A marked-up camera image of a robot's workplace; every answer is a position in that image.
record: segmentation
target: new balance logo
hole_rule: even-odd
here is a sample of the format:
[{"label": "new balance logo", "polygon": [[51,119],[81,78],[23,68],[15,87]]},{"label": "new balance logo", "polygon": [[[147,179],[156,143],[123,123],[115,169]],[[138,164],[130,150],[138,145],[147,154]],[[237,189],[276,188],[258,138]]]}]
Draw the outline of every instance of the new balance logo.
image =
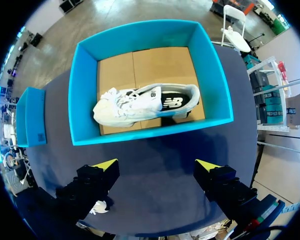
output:
[{"label": "new balance logo", "polygon": [[182,101],[184,99],[182,97],[174,97],[171,99],[171,97],[167,97],[166,100],[163,103],[163,108],[179,108],[182,105]]}]

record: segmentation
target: sneaker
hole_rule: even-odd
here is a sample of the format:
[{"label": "sneaker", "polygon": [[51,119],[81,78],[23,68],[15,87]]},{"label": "sneaker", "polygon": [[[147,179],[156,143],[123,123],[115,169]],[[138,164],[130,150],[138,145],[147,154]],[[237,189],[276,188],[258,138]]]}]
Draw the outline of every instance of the sneaker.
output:
[{"label": "sneaker", "polygon": [[193,84],[155,83],[124,90],[113,87],[101,95],[93,118],[101,125],[117,128],[161,117],[186,118],[199,99],[199,88]]}]

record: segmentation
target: blue bin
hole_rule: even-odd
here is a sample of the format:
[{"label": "blue bin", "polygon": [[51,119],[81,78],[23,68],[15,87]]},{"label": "blue bin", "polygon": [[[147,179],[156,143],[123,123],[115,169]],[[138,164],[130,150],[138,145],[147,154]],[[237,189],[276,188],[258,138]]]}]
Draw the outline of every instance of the blue bin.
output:
[{"label": "blue bin", "polygon": [[[200,87],[205,119],[100,135],[99,125],[92,117],[97,103],[97,62],[124,53],[163,47],[188,47]],[[130,23],[79,42],[70,73],[68,114],[75,146],[151,138],[234,120],[227,80],[216,50],[200,23],[185,20]]]},{"label": "blue bin", "polygon": [[45,91],[28,87],[16,104],[16,136],[19,147],[47,143],[44,109]]}]

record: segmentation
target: dark blue table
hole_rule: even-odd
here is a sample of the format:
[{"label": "dark blue table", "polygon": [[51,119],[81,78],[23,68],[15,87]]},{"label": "dark blue table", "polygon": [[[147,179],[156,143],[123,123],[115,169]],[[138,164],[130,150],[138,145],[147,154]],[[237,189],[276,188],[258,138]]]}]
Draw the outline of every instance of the dark blue table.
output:
[{"label": "dark blue table", "polygon": [[195,131],[73,146],[68,120],[70,71],[51,81],[44,87],[47,144],[27,149],[38,185],[55,196],[56,187],[70,183],[78,168],[118,158],[120,177],[109,193],[114,205],[106,214],[89,213],[85,224],[112,234],[155,237],[223,220],[225,215],[207,200],[193,178],[195,159],[228,164],[249,185],[256,158],[257,119],[244,61],[233,49],[215,49],[228,81],[234,122]]}]

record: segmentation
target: cardboard box bottom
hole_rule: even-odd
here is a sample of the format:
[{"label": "cardboard box bottom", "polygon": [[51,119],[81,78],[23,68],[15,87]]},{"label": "cardboard box bottom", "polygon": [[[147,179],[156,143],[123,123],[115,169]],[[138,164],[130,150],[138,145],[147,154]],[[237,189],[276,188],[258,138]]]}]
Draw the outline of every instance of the cardboard box bottom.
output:
[{"label": "cardboard box bottom", "polygon": [[[199,87],[187,47],[161,47],[128,52],[98,62],[97,100],[111,88],[138,89],[155,83],[194,84]],[[136,131],[205,119],[202,99],[187,118],[155,118],[131,127],[99,125],[101,135]]]}]

